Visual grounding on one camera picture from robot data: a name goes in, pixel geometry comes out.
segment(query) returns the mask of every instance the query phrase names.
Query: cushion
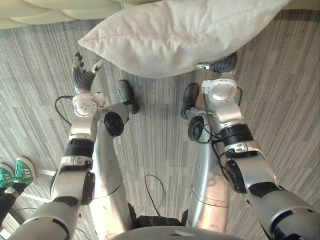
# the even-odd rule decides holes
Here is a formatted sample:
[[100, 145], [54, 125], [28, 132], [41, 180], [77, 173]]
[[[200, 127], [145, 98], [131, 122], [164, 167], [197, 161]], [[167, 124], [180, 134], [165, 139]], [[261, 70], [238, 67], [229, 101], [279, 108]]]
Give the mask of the cushion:
[[124, 71], [162, 78], [235, 52], [290, 0], [163, 0], [108, 17], [79, 44]]

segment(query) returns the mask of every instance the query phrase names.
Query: wire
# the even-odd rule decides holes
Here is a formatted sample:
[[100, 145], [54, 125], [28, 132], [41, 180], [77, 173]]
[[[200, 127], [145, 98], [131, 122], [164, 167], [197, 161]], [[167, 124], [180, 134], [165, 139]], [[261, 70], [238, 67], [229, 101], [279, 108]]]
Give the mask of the wire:
[[[147, 177], [148, 177], [148, 176], [154, 177], [155, 179], [157, 179], [157, 180], [159, 181], [159, 183], [161, 184], [161, 187], [162, 187], [162, 200], [161, 200], [161, 202], [160, 202], [160, 204], [159, 204], [158, 207], [156, 207], [155, 202], [154, 202], [154, 200], [153, 200], [153, 198], [152, 198], [152, 196], [151, 196], [151, 194], [150, 194], [150, 192], [149, 192], [149, 189], [148, 189], [148, 185], [147, 185]], [[153, 205], [153, 207], [154, 207], [154, 209], [155, 209], [155, 211], [156, 211], [156, 214], [158, 214], [158, 216], [161, 217], [161, 215], [160, 215], [160, 213], [159, 213], [159, 211], [158, 211], [158, 208], [161, 206], [161, 204], [163, 203], [163, 201], [164, 201], [164, 199], [165, 199], [165, 188], [164, 188], [164, 185], [162, 184], [161, 180], [160, 180], [158, 177], [156, 177], [155, 175], [153, 175], [153, 174], [146, 174], [146, 175], [144, 175], [144, 183], [145, 183], [146, 191], [147, 191], [147, 193], [149, 194], [149, 197], [150, 197], [150, 200], [151, 200], [151, 202], [152, 202], [152, 205]]]
[[226, 173], [225, 173], [225, 170], [224, 170], [225, 167], [224, 167], [224, 166], [222, 165], [222, 163], [221, 163], [221, 159], [220, 159], [220, 156], [219, 156], [219, 154], [217, 153], [217, 151], [216, 151], [216, 149], [215, 149], [215, 145], [217, 145], [217, 144], [216, 144], [215, 142], [212, 142], [212, 150], [213, 150], [216, 158], [218, 159], [218, 163], [219, 163], [219, 166], [220, 166], [220, 169], [221, 169], [221, 172], [222, 172], [224, 178], [226, 179], [226, 181], [228, 181], [228, 177], [227, 177], [227, 175], [226, 175]]
[[239, 97], [239, 101], [238, 101], [238, 105], [240, 106], [241, 100], [242, 100], [242, 89], [240, 87], [238, 87], [238, 86], [236, 87], [236, 89], [238, 89], [239, 92], [240, 92], [240, 97]]
[[[25, 209], [34, 209], [34, 210], [37, 210], [38, 208], [35, 208], [35, 207], [24, 207], [24, 208], [19, 208], [19, 209], [10, 209], [9, 211], [20, 211], [20, 210], [25, 210]], [[85, 238], [87, 240], [91, 240], [89, 237], [87, 237], [86, 233], [81, 230], [80, 228], [76, 228], [78, 231], [82, 232], [82, 234], [85, 236]]]
[[20, 210], [25, 210], [25, 209], [35, 209], [35, 210], [37, 210], [38, 208], [35, 208], [35, 207], [24, 207], [24, 208], [19, 208], [19, 209], [10, 209], [9, 211], [20, 211]]
[[221, 139], [220, 137], [218, 137], [218, 134], [216, 133], [216, 131], [211, 126], [211, 122], [210, 122], [210, 119], [209, 119], [209, 113], [208, 113], [208, 105], [207, 105], [206, 95], [205, 95], [204, 92], [202, 92], [202, 97], [203, 97], [203, 102], [204, 102], [204, 107], [205, 107], [205, 114], [206, 114], [206, 117], [207, 117], [207, 120], [208, 120], [210, 133], [212, 135], [212, 131], [213, 131], [214, 135], [216, 136], [216, 138], [217, 139]]
[[63, 95], [63, 96], [59, 96], [55, 101], [54, 101], [54, 108], [55, 108], [55, 111], [57, 114], [59, 114], [59, 116], [69, 125], [71, 126], [71, 122], [69, 122], [62, 114], [61, 112], [59, 111], [58, 107], [57, 107], [57, 103], [59, 100], [61, 99], [71, 99], [72, 100], [73, 96], [70, 96], [70, 95]]
[[76, 229], [80, 231], [87, 240], [91, 240], [89, 237], [87, 237], [86, 233], [83, 230], [81, 230], [80, 228], [76, 228]]

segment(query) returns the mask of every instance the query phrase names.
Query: gray carpet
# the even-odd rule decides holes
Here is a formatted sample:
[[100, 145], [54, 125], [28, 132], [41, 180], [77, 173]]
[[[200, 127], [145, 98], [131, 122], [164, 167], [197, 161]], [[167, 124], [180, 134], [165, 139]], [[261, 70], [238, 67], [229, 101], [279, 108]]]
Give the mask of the gray carpet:
[[[255, 139], [260, 142], [277, 180], [320, 210], [319, 195], [319, 12], [280, 12], [257, 37], [238, 51], [238, 85], [243, 89], [242, 110]], [[38, 179], [20, 196], [14, 208], [37, 208], [50, 198], [49, 175], [65, 153], [68, 125], [54, 110], [60, 95], [73, 95], [72, 56], [80, 50], [88, 65], [98, 58], [80, 48], [77, 40], [99, 20], [80, 20], [0, 30], [0, 161], [15, 166], [18, 156], [30, 158]], [[133, 115], [115, 148], [128, 201], [138, 215], [155, 215], [144, 187], [144, 174], [157, 175], [165, 188], [159, 208], [163, 216], [181, 218], [188, 207], [197, 144], [187, 135], [180, 118], [182, 97], [190, 83], [216, 77], [194, 71], [183, 75], [146, 79], [123, 72], [110, 62], [98, 73], [94, 91], [102, 91], [108, 104], [120, 101], [116, 82], [133, 85], [141, 110]], [[67, 118], [71, 102], [59, 106]], [[156, 204], [161, 188], [151, 182]], [[34, 210], [19, 211], [26, 219]], [[16, 225], [8, 217], [3, 227]], [[78, 228], [96, 239], [89, 208]], [[244, 239], [267, 239], [253, 209], [242, 195], [230, 192], [227, 233]], [[85, 239], [77, 231], [74, 239]]]

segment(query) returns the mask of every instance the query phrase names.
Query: silver robot arm segment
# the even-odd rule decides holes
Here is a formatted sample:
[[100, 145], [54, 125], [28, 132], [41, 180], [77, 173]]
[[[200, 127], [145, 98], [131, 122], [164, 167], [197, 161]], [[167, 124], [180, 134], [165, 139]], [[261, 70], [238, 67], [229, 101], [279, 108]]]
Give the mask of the silver robot arm segment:
[[274, 171], [234, 100], [236, 90], [232, 72], [202, 84], [225, 146], [229, 184], [237, 193], [245, 194], [270, 238], [319, 239], [319, 214], [300, 197], [277, 185]]

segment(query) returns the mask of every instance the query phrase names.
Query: black joint band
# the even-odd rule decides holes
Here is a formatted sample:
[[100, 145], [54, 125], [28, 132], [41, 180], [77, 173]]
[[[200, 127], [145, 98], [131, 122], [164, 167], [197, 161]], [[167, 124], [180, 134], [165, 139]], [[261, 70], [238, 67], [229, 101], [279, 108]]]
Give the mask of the black joint band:
[[250, 129], [245, 124], [237, 124], [224, 128], [220, 131], [220, 134], [225, 146], [254, 139]]
[[65, 156], [85, 156], [92, 158], [94, 146], [94, 142], [88, 139], [71, 139], [66, 148]]

